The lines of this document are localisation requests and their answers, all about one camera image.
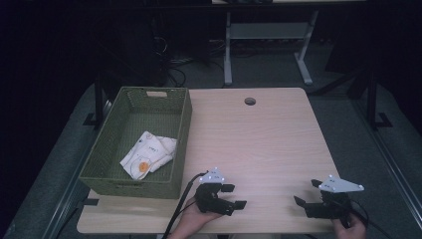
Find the person's right hand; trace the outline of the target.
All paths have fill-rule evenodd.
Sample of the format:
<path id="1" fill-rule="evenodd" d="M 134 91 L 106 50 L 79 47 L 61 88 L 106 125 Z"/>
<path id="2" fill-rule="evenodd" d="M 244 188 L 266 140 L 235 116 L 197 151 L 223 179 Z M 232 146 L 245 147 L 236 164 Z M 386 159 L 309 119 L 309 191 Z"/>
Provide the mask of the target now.
<path id="1" fill-rule="evenodd" d="M 364 224 L 353 214 L 348 216 L 349 227 L 345 228 L 339 219 L 332 219 L 331 223 L 336 239 L 366 239 Z"/>

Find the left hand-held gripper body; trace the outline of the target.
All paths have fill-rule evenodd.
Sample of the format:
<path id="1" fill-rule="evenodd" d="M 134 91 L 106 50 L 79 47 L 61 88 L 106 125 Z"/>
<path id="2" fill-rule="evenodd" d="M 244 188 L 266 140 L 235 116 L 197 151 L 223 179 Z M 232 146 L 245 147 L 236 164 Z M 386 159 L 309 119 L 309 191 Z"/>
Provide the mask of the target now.
<path id="1" fill-rule="evenodd" d="M 199 177 L 199 186 L 196 189 L 194 198 L 199 210 L 205 212 L 215 212 L 222 215 L 231 216 L 235 211 L 234 202 L 222 199 L 218 196 L 220 188 L 225 183 L 225 177 L 218 167 L 208 170 Z"/>

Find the white metal desk frame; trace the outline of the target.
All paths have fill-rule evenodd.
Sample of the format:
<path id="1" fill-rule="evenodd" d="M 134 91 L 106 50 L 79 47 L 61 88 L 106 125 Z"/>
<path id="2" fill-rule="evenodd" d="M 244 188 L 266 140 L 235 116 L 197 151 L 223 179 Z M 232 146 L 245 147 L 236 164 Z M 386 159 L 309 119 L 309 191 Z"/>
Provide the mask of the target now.
<path id="1" fill-rule="evenodd" d="M 294 23 L 233 23 L 231 13 L 226 14 L 224 84 L 233 84 L 231 43 L 233 40 L 302 40 L 301 49 L 295 53 L 295 60 L 302 79 L 307 86 L 313 83 L 305 56 L 316 25 L 318 10 L 312 12 L 307 22 Z"/>

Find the person's left hand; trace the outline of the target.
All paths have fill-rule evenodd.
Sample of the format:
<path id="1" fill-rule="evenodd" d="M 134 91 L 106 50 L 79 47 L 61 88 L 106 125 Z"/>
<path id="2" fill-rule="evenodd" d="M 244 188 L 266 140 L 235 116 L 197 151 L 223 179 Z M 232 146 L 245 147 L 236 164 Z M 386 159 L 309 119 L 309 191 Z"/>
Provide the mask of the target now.
<path id="1" fill-rule="evenodd" d="M 222 214 L 215 212 L 201 212 L 194 198 L 186 202 L 186 209 L 182 212 L 175 229 L 167 239 L 188 239 L 199 232 L 207 223 L 222 217 Z"/>

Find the white printed cloth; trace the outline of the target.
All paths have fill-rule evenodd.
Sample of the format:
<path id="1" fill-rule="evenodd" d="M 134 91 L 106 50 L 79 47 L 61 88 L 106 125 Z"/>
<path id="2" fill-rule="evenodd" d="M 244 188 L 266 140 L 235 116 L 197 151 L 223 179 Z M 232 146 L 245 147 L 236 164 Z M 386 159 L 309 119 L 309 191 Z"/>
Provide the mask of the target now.
<path id="1" fill-rule="evenodd" d="M 141 180 L 175 157 L 176 143 L 175 138 L 145 131 L 119 164 L 132 179 Z"/>

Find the black metal stand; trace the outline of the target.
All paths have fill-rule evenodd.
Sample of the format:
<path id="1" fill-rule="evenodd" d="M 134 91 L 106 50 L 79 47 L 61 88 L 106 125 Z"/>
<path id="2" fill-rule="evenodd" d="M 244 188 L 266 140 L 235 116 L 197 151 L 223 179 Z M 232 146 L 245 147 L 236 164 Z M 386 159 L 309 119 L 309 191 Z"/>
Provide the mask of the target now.
<path id="1" fill-rule="evenodd" d="M 99 128 L 105 117 L 106 100 L 109 99 L 112 86 L 105 72 L 98 73 L 95 83 L 95 111 L 89 113 L 84 121 L 84 125 L 92 125 Z"/>
<path id="2" fill-rule="evenodd" d="M 368 71 L 367 97 L 366 97 L 366 119 L 373 130 L 380 127 L 392 127 L 392 123 L 385 113 L 376 110 L 377 102 L 377 81 L 372 70 Z"/>

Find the green woven basket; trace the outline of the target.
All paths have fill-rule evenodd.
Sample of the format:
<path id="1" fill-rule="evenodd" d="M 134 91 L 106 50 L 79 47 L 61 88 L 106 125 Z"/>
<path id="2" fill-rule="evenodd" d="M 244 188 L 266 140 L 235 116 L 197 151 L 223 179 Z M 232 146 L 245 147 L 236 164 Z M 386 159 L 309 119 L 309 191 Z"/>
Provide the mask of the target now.
<path id="1" fill-rule="evenodd" d="M 80 180 L 100 195 L 177 199 L 191 116 L 190 95 L 184 88 L 121 88 L 88 155 Z M 146 131 L 174 138 L 175 155 L 145 178 L 135 180 L 119 163 Z"/>

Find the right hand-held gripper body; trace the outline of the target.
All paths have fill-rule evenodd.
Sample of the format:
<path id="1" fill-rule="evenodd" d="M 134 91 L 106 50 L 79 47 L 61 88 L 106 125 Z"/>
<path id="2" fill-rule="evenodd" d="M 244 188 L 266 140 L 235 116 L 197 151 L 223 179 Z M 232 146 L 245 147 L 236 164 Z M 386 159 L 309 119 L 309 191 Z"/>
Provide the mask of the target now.
<path id="1" fill-rule="evenodd" d="M 364 217 L 353 208 L 348 196 L 348 192 L 363 191 L 363 185 L 330 174 L 325 181 L 322 181 L 318 190 L 321 202 L 307 203 L 307 207 L 304 208 L 308 218 L 339 219 L 345 228 L 349 227 L 350 214 L 364 222 Z"/>

